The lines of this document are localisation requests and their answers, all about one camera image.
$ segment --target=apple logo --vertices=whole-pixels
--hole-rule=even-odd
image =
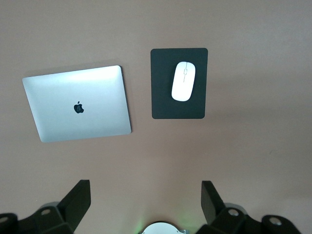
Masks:
[[[83,108],[82,108],[82,104],[79,104],[80,101],[74,106],[74,110],[77,112],[77,113],[83,113]]]

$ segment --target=computer mouse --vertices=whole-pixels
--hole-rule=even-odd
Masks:
[[[195,66],[190,62],[179,62],[175,68],[171,96],[177,101],[190,99],[195,79]]]

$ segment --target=black bracket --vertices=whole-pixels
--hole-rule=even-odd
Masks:
[[[0,214],[0,234],[73,234],[90,205],[90,181],[81,180],[57,206],[20,221],[16,214]]]
[[[226,207],[211,181],[202,182],[201,208],[207,224],[196,234],[300,234],[284,217],[266,215],[258,222],[238,208]]]

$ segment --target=laptop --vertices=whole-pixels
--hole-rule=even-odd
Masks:
[[[120,66],[23,78],[42,142],[131,133]]]

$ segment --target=mouse pad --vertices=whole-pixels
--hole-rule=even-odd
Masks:
[[[195,66],[192,95],[187,101],[171,96],[176,66],[179,62]],[[204,118],[206,104],[208,50],[206,48],[151,50],[152,117]]]

